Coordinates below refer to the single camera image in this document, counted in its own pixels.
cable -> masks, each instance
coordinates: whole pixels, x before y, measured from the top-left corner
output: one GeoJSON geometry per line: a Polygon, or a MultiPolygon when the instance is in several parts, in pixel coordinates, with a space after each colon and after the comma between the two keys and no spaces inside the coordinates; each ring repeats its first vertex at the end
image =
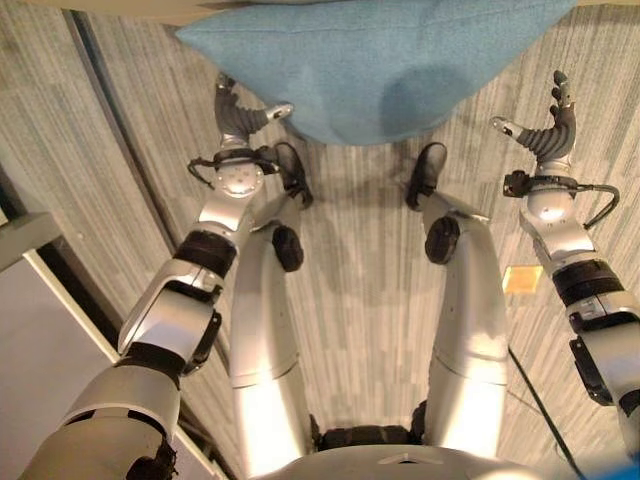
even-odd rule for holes
{"type": "Polygon", "coordinates": [[[570,193],[584,193],[589,191],[605,192],[613,195],[613,198],[607,203],[598,213],[596,213],[591,220],[582,224],[585,230],[590,230],[595,227],[597,223],[604,220],[620,203],[620,191],[613,185],[585,185],[579,184],[576,188],[562,188],[562,187],[549,187],[540,188],[536,192],[570,192],[570,193]]]}
{"type": "Polygon", "coordinates": [[[547,412],[547,409],[545,408],[544,404],[542,403],[542,400],[538,396],[538,392],[536,392],[536,389],[534,388],[534,386],[532,385],[531,381],[529,380],[529,377],[527,376],[527,373],[524,371],[524,368],[522,368],[522,365],[520,364],[520,361],[518,360],[518,357],[516,357],[516,354],[513,353],[513,350],[511,350],[511,347],[509,347],[509,355],[511,356],[511,359],[513,360],[513,363],[515,363],[516,368],[520,372],[520,375],[522,375],[522,379],[524,380],[524,383],[527,384],[527,387],[529,388],[529,391],[531,392],[531,395],[533,396],[533,399],[536,401],[536,404],[538,405],[538,408],[540,409],[540,413],[542,413],[542,416],[544,417],[545,421],[547,422],[547,425],[549,426],[549,429],[551,430],[551,433],[553,434],[553,437],[556,439],[556,442],[558,443],[558,446],[562,450],[562,453],[566,457],[567,462],[569,462],[569,465],[571,465],[571,468],[573,468],[573,471],[576,473],[578,478],[580,478],[581,480],[587,480],[587,477],[584,476],[584,474],[582,473],[582,471],[580,470],[578,465],[576,465],[576,461],[573,459],[573,455],[571,454],[571,451],[569,450],[569,447],[567,447],[567,444],[564,443],[564,439],[562,438],[562,435],[560,434],[560,432],[556,428],[555,423],[553,423],[553,420],[549,416],[549,413],[547,412]]]}
{"type": "Polygon", "coordinates": [[[618,206],[618,203],[620,203],[620,191],[612,185],[578,185],[578,192],[586,192],[589,190],[610,193],[613,195],[613,198],[602,208],[602,210],[596,213],[591,220],[583,224],[585,230],[589,230],[591,227],[594,227],[597,223],[604,220],[605,217],[613,212],[613,210],[618,206]]]}

